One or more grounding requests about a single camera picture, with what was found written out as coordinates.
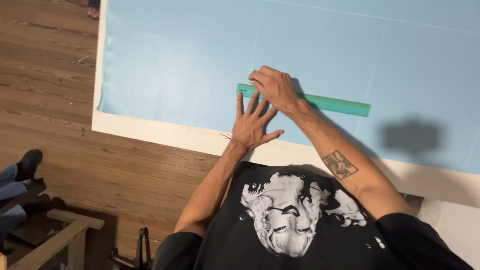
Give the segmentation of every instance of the forearm tattoo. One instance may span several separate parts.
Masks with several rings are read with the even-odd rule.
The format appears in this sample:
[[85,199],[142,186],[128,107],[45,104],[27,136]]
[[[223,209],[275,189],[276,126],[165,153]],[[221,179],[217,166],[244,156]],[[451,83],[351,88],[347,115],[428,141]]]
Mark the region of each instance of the forearm tattoo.
[[322,160],[338,180],[342,180],[359,170],[338,151],[331,153]]

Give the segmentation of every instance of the white border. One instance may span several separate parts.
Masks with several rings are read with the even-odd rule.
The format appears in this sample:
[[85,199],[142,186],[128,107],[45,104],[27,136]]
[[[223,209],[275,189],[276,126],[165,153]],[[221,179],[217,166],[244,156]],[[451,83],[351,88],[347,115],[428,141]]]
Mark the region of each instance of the white border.
[[[221,155],[228,141],[220,134],[228,134],[228,132],[138,119],[103,113],[96,110],[100,103],[101,96],[106,7],[107,0],[101,1],[92,130],[213,155]],[[246,159],[271,166],[308,164],[323,171],[328,171],[313,147],[282,140],[274,140],[258,147]],[[400,192],[480,207],[480,175],[478,174],[426,167],[386,159],[373,159],[373,161]]]

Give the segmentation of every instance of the wooden frame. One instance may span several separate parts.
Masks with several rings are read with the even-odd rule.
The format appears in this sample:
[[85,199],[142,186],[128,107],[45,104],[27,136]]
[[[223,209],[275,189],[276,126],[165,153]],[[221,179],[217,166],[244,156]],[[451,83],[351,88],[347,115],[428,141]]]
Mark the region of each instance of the wooden frame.
[[[107,3],[108,0],[101,1],[100,8],[92,130],[221,155],[228,142],[220,134],[228,134],[228,132],[138,119],[96,110],[100,104],[102,88]],[[270,166],[307,164],[322,171],[328,171],[313,147],[282,140],[274,140],[256,148],[246,157],[246,160]],[[480,207],[480,175],[478,174],[380,158],[372,160],[400,192]]]
[[8,270],[36,270],[66,246],[68,246],[67,270],[84,268],[85,232],[88,228],[101,229],[105,222],[58,209],[47,212],[47,217],[71,224],[14,263]]

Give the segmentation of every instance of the graphic t-shirt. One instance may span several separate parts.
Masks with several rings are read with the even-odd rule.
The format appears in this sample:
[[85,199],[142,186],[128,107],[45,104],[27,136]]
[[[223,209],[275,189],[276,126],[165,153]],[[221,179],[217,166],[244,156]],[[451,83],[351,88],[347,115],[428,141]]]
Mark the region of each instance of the graphic t-shirt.
[[406,214],[372,222],[334,178],[242,162],[204,238],[180,232],[153,270],[472,269]]

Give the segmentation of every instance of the man's right hand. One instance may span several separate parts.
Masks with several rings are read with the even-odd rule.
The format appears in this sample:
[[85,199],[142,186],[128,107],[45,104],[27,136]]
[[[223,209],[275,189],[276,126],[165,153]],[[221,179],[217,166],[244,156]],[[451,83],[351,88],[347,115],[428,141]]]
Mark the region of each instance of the man's right hand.
[[260,70],[254,70],[248,79],[277,110],[289,114],[298,106],[300,98],[288,73],[262,66]]

